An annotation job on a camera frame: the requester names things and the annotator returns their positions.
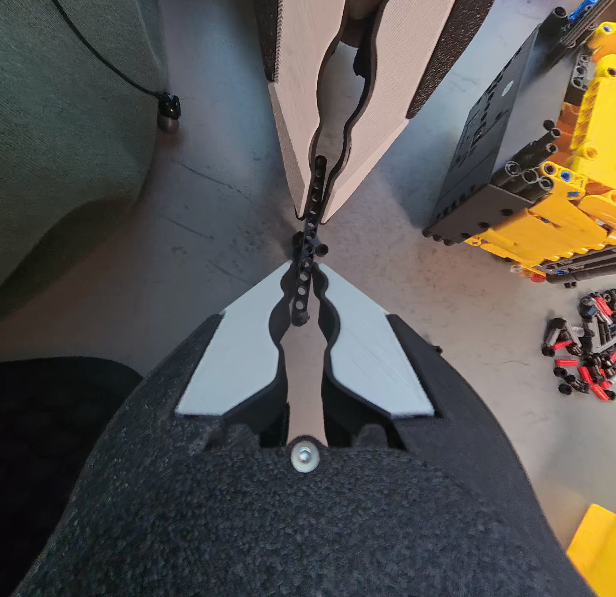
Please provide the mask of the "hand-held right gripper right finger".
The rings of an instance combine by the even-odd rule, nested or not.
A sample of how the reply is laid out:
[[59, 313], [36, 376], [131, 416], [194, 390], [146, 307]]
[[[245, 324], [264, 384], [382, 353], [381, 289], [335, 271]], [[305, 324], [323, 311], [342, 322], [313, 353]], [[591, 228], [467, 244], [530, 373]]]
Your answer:
[[325, 264], [316, 265], [313, 287], [327, 342], [325, 373], [334, 386], [388, 420], [434, 417], [389, 312]]

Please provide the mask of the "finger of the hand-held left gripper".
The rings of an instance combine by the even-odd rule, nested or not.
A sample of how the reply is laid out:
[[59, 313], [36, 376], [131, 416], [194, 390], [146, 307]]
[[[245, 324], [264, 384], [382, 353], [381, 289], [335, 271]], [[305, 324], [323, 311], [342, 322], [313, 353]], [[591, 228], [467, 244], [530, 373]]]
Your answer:
[[327, 223], [409, 122], [406, 114], [457, 0], [383, 0], [370, 38], [366, 98], [344, 128], [328, 180]]
[[298, 219], [306, 215], [320, 131], [317, 88], [338, 41], [346, 0], [278, 0], [269, 82], [283, 167]]

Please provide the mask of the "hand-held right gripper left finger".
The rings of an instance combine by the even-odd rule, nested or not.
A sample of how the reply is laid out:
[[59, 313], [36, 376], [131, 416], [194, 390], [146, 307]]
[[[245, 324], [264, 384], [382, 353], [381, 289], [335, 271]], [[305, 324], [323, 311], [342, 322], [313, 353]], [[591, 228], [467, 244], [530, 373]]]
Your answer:
[[220, 313], [220, 321], [175, 413], [225, 419], [276, 418], [287, 402], [281, 339], [291, 326], [291, 261]]

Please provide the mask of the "long black lego beam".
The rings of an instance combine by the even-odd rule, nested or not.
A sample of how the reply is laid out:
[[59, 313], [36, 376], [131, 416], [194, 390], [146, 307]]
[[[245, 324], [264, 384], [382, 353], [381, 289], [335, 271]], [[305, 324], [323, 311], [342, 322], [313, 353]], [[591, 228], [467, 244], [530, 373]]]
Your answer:
[[303, 326], [310, 318], [307, 312], [307, 303], [311, 288], [314, 258], [320, 247], [317, 236], [327, 194], [325, 186], [326, 170], [326, 157], [322, 155], [316, 156], [312, 176], [313, 182], [307, 199], [304, 229], [298, 231], [291, 239], [296, 273], [291, 305], [291, 324], [296, 327]]

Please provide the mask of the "yellow and black lego model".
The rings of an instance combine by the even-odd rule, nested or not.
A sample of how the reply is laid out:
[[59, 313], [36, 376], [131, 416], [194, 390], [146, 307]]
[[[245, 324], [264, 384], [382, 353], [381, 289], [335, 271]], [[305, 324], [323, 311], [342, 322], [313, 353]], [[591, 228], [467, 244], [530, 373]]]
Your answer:
[[424, 236], [534, 282], [615, 275], [615, 0], [555, 8], [471, 108]]

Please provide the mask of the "pile of small lego pieces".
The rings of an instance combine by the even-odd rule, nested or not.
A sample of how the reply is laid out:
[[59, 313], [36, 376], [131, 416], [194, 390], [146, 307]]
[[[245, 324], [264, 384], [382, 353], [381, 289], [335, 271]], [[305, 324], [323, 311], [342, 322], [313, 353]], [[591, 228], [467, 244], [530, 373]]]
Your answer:
[[555, 317], [546, 323], [541, 352], [553, 360], [558, 391], [615, 402], [615, 289], [578, 301], [580, 323]]

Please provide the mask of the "person's green sweater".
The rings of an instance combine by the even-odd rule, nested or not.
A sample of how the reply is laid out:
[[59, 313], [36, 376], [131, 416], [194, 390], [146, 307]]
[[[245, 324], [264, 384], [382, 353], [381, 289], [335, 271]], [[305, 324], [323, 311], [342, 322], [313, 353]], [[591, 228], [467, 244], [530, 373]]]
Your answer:
[[113, 231], [150, 169], [157, 112], [52, 0], [1, 0], [1, 283], [47, 283]]

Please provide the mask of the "yellow plastic bin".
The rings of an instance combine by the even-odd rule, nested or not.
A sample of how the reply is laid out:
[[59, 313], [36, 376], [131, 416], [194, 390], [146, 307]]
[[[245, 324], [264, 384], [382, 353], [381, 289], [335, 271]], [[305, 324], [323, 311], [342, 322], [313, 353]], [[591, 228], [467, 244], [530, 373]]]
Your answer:
[[590, 505], [567, 555], [598, 596], [615, 596], [615, 513]]

